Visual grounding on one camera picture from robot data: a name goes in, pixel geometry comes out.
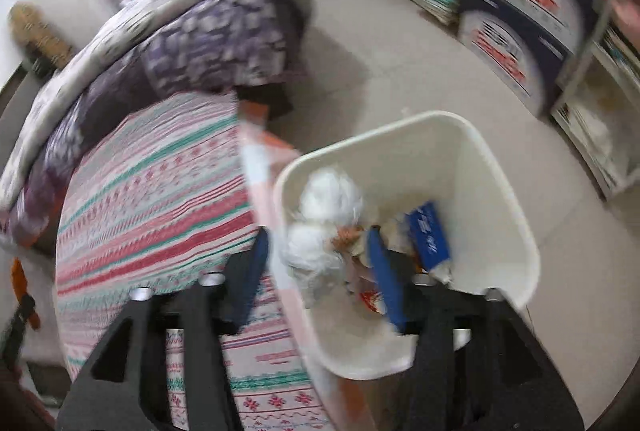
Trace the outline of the blue carton box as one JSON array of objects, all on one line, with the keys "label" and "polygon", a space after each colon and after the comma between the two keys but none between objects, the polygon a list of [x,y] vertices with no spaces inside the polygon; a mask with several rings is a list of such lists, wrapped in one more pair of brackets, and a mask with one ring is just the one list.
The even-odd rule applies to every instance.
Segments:
[{"label": "blue carton box", "polygon": [[426,202],[405,215],[409,239],[420,266],[442,284],[452,281],[451,255],[434,202]]}]

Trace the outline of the tissue wad with peel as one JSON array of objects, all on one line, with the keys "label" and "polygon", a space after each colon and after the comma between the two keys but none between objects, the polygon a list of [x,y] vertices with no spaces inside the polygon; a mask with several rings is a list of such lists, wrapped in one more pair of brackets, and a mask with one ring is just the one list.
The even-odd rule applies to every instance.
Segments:
[{"label": "tissue wad with peel", "polygon": [[285,236],[284,262],[304,307],[310,309],[337,288],[359,292],[354,248],[362,229],[328,223],[295,222]]}]

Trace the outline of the tissue ball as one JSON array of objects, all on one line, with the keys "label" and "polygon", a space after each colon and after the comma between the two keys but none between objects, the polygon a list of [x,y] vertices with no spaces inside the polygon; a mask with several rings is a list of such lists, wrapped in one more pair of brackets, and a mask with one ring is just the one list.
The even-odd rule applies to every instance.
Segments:
[{"label": "tissue ball", "polygon": [[352,178],[340,169],[324,167],[308,177],[298,210],[306,220],[346,226],[359,221],[363,206],[362,191]]}]

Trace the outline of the torn red white packaging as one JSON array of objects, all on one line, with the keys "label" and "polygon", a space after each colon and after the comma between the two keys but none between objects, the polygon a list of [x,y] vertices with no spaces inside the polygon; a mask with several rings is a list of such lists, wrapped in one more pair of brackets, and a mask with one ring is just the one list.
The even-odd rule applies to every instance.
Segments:
[{"label": "torn red white packaging", "polygon": [[349,292],[356,295],[371,312],[384,316],[387,313],[382,293],[378,289],[373,269],[364,266],[356,257],[345,260],[346,281]]}]

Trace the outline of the white trash bin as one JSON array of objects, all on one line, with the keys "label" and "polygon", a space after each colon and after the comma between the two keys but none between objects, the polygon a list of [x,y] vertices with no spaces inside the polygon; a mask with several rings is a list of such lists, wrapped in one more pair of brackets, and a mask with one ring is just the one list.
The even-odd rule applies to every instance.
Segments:
[{"label": "white trash bin", "polygon": [[[361,225],[378,225],[384,243],[408,253],[411,271],[472,295],[497,287],[518,311],[533,299],[540,278],[533,232],[470,121],[426,112],[295,159],[274,185],[281,239],[302,218],[311,177],[329,169],[355,183],[364,200]],[[414,340],[396,327],[399,302],[385,301],[375,312],[374,295],[350,293],[342,281],[303,298],[314,358],[334,375],[366,381],[411,366]]]}]

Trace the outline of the patterned tablecloth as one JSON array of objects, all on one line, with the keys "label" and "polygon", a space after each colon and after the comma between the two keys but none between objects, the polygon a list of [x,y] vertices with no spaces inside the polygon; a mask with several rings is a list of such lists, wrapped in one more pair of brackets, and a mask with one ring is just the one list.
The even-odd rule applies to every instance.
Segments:
[{"label": "patterned tablecloth", "polygon": [[[134,113],[82,159],[58,223],[58,332],[77,375],[139,286],[170,292],[224,265],[276,224],[274,181],[296,157],[266,128],[268,110],[227,95],[182,93]],[[280,275],[262,279],[250,321],[224,341],[249,430],[371,430],[355,382],[310,354],[302,303]]]}]

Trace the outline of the lower Ganten cardboard box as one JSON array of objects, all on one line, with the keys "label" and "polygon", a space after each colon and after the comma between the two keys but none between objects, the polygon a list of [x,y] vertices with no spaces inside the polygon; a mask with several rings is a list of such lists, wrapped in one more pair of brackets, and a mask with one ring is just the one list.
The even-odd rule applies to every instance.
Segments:
[{"label": "lower Ganten cardboard box", "polygon": [[570,52],[504,0],[459,0],[459,41],[511,89],[529,113],[544,117]]}]

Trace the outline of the plaid coat on rack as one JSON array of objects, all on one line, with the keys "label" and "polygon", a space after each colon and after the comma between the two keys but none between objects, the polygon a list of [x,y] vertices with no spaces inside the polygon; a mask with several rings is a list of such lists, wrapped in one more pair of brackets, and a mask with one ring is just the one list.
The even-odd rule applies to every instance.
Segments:
[{"label": "plaid coat on rack", "polygon": [[75,56],[75,48],[43,17],[33,3],[17,1],[8,14],[14,40],[28,57],[47,69],[63,69]]}]

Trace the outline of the bed with purple bedding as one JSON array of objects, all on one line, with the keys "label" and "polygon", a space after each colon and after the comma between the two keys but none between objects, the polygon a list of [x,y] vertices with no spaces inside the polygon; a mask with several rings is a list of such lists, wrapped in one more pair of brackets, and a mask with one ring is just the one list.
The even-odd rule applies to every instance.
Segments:
[{"label": "bed with purple bedding", "polygon": [[128,115],[176,93],[282,84],[309,20],[292,0],[203,0],[157,29],[73,102],[13,206],[1,208],[2,234],[32,246],[58,216],[79,162]]}]

